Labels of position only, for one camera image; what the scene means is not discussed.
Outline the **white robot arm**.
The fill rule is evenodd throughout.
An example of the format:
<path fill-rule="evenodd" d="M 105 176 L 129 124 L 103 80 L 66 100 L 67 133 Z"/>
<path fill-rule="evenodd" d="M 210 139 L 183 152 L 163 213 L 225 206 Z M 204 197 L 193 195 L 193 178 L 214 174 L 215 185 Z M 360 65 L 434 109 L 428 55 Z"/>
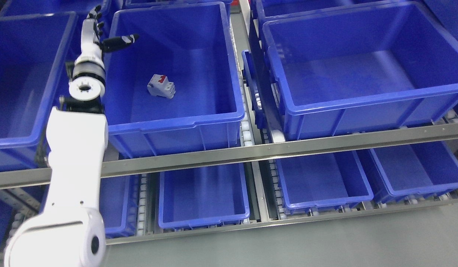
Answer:
<path fill-rule="evenodd" d="M 108 124 L 100 103 L 105 70 L 90 60 L 66 63 L 69 98 L 46 127 L 51 180 L 44 210 L 22 223 L 6 246 L 5 267 L 98 267 L 105 256 L 99 212 Z"/>

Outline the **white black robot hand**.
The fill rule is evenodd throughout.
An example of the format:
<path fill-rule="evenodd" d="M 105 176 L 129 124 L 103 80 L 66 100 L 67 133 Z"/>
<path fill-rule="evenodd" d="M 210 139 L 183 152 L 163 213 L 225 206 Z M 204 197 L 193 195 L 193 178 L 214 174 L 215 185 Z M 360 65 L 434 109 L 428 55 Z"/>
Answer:
<path fill-rule="evenodd" d="M 101 5 L 93 7 L 82 22 L 80 36 L 81 54 L 76 59 L 75 66 L 83 63 L 91 63 L 105 68 L 103 54 L 125 49 L 134 44 L 140 37 L 138 34 L 132 34 L 101 40 L 101 28 L 104 25 L 103 22 L 99 21 L 102 17 L 101 9 Z"/>

